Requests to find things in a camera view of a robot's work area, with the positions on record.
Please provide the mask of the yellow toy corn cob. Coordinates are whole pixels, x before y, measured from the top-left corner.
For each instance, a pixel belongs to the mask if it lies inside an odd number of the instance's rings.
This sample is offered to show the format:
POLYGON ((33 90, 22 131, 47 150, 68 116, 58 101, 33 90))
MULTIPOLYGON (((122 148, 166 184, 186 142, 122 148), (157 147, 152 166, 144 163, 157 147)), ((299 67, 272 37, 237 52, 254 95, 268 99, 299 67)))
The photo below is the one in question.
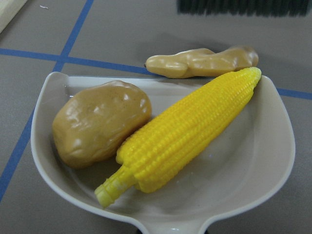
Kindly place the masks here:
POLYGON ((256 67, 220 75, 128 137, 117 150, 120 168, 95 189, 100 205, 133 186, 152 193, 167 184, 239 115, 260 79, 256 67))

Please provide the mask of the brown toy potato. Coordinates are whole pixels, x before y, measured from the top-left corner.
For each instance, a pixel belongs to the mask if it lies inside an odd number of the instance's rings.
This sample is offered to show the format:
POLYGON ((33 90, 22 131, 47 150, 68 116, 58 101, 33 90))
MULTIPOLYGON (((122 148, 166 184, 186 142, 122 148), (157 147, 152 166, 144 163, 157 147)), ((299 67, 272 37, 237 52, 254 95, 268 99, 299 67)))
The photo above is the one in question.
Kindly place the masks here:
POLYGON ((84 89, 57 113, 52 123, 60 159, 81 169, 109 159, 122 142, 148 122, 147 94, 120 80, 84 89))

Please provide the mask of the tan toy ginger root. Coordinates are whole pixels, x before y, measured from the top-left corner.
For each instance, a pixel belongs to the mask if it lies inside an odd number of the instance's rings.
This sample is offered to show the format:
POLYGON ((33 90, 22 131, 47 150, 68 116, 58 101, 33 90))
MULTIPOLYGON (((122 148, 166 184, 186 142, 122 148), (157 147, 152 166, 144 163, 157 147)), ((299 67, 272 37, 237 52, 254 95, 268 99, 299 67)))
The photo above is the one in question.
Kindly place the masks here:
POLYGON ((174 55, 151 56, 145 61, 145 67, 149 72, 167 78, 217 77, 257 66, 258 60, 257 52, 243 45, 218 53, 199 48, 174 55))

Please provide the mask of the beige plastic dustpan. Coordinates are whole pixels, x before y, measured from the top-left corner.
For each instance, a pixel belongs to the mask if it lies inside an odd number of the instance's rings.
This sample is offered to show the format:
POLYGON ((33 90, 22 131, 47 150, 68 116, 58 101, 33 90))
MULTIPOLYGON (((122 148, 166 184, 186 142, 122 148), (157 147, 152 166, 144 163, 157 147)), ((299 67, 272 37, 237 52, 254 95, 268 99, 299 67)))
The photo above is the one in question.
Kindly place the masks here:
POLYGON ((48 75, 32 121, 31 148, 47 184, 92 213, 129 222, 147 234, 197 234, 216 220, 247 211, 274 195, 293 167, 295 143, 273 82, 256 69, 205 79, 70 77, 48 75), (151 108, 129 133, 104 137, 107 120, 89 135, 64 132, 57 120, 79 95, 97 114, 99 102, 126 107, 130 95, 106 87, 136 86, 151 108), (57 138, 56 127, 62 130, 57 138), (79 166, 60 145, 84 156, 99 140, 108 159, 79 166))

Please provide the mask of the beige hand brush black bristles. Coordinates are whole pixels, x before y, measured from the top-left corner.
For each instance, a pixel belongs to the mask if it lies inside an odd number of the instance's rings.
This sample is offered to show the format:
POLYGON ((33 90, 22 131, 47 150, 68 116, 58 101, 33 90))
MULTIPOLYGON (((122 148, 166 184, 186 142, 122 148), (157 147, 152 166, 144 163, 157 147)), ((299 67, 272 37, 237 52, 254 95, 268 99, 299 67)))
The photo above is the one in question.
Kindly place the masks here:
POLYGON ((192 15, 247 15, 265 17, 305 16, 310 0, 178 0, 177 11, 192 15))

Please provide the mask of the wooden cutting board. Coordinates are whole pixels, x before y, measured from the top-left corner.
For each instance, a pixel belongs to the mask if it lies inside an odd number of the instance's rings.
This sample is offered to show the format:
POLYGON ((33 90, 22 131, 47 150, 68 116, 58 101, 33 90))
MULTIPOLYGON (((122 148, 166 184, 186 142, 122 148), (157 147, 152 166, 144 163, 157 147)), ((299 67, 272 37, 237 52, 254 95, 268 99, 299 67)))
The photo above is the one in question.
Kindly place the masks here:
POLYGON ((27 0, 0 0, 1 33, 26 3, 27 0))

